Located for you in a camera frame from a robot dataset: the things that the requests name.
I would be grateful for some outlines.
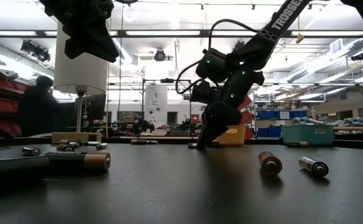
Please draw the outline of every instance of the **workbench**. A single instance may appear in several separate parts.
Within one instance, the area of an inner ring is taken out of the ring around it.
[[[0,159],[20,157],[22,147],[0,147]],[[262,151],[281,159],[278,177],[260,172]],[[363,223],[363,149],[109,144],[102,152],[111,153],[106,174],[0,192],[0,223]],[[301,156],[325,162],[326,178],[301,170]]]

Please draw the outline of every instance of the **teal plastic container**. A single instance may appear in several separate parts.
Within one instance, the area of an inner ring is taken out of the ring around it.
[[[333,125],[294,125],[282,126],[282,138],[285,144],[307,142],[309,146],[330,146],[334,137]]]

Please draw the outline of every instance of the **yellow box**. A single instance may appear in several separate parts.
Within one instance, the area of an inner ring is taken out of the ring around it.
[[[226,146],[243,146],[245,143],[246,124],[228,126],[229,130],[214,142],[225,142]]]

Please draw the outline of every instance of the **white lamp shade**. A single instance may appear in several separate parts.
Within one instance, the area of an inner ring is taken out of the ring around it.
[[[84,89],[87,95],[106,92],[108,62],[88,53],[75,59],[65,55],[65,41],[69,36],[58,24],[57,51],[55,56],[54,88],[65,93],[77,93]]]

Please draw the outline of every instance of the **person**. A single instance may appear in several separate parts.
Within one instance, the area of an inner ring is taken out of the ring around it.
[[[52,132],[54,114],[59,110],[59,104],[52,96],[52,85],[51,78],[39,76],[36,85],[24,92],[17,111],[23,136]]]

